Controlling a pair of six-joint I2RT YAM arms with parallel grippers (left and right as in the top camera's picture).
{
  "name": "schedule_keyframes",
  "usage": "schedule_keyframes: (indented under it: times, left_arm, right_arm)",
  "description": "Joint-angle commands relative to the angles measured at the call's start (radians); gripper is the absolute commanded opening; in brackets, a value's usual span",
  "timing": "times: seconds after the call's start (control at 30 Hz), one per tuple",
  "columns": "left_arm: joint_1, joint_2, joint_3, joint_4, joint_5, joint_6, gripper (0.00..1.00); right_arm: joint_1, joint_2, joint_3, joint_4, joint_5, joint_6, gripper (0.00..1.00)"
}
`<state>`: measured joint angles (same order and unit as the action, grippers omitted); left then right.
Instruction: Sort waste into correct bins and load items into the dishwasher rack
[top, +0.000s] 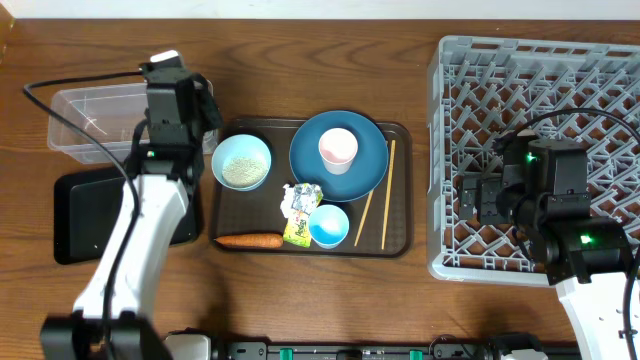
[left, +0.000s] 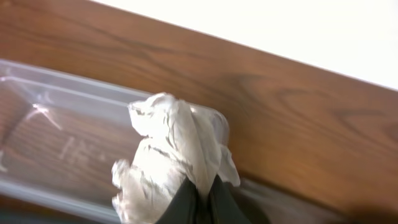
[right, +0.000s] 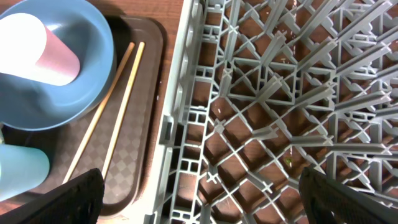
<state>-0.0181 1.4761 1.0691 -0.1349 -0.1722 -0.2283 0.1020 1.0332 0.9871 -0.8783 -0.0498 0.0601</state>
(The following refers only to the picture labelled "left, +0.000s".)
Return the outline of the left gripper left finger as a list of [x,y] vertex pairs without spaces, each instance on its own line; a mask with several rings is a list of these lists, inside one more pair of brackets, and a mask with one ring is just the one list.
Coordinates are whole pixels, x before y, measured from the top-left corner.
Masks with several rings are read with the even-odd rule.
[[166,211],[155,224],[195,224],[197,206],[197,189],[185,178]]

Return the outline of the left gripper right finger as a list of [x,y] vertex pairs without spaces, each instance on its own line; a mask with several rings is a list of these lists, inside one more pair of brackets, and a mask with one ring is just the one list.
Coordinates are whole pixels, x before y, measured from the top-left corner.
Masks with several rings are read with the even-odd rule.
[[208,201],[212,224],[251,224],[218,175],[214,179]]

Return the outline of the white napkin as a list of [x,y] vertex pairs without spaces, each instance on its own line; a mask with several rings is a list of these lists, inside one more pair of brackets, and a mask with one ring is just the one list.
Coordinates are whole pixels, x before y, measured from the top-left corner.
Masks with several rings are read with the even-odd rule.
[[121,223],[155,223],[184,180],[200,199],[209,196],[216,177],[240,185],[230,150],[216,138],[214,112],[193,110],[168,93],[134,101],[128,109],[143,139],[132,161],[120,159],[111,169],[120,190],[112,204]]

